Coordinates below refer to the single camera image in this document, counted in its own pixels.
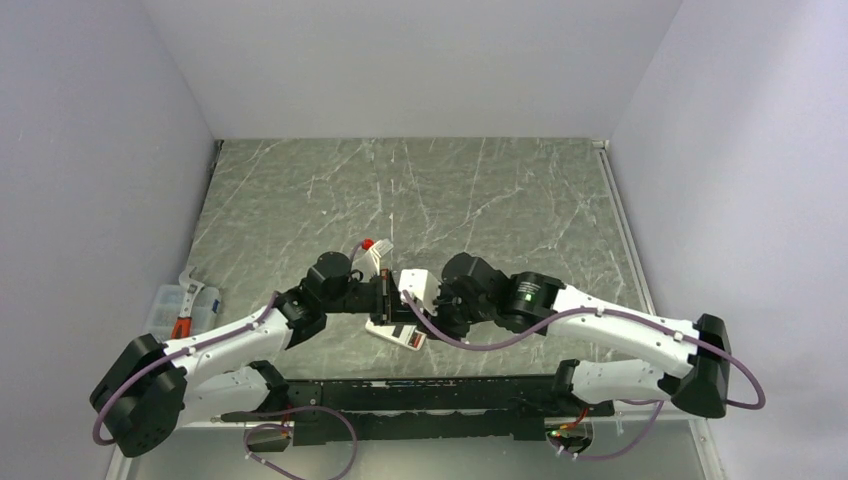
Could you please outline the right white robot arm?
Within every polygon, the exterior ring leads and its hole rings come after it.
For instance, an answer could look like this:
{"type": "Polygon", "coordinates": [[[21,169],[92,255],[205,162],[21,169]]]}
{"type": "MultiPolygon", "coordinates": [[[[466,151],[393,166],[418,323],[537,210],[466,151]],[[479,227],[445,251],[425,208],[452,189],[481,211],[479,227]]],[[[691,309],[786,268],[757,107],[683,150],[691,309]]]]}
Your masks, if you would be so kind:
{"type": "Polygon", "coordinates": [[[492,322],[516,334],[574,337],[626,354],[611,363],[562,362],[550,392],[564,415],[612,400],[669,401],[704,418],[727,413],[731,350],[725,322],[714,315],[691,321],[645,314],[540,273],[506,275],[467,253],[451,258],[439,277],[405,277],[402,284],[454,339],[473,323],[492,322]]]}

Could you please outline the red white remote control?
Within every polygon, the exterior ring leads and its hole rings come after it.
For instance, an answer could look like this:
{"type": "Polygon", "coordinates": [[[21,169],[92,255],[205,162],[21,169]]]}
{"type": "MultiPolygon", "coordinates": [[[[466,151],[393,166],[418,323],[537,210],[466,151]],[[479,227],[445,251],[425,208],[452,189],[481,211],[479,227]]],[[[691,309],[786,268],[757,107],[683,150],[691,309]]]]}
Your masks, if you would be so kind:
{"type": "Polygon", "coordinates": [[[412,351],[419,351],[426,341],[426,335],[420,332],[415,325],[377,326],[373,322],[367,321],[365,330],[378,339],[412,351]]]}

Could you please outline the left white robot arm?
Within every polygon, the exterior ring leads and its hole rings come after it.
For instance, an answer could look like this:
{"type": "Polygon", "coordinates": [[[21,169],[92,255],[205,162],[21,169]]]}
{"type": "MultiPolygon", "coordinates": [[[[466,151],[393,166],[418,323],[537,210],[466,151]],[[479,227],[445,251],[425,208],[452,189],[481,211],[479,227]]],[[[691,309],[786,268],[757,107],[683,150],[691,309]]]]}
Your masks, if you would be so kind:
{"type": "Polygon", "coordinates": [[[415,323],[411,298],[391,271],[367,276],[349,256],[326,252],[295,287],[240,320],[164,342],[151,334],[131,340],[90,394],[92,439],[138,457],[205,417],[246,411],[275,419],[288,402],[272,364],[281,351],[323,331],[331,314],[366,314],[380,326],[415,323]]]}

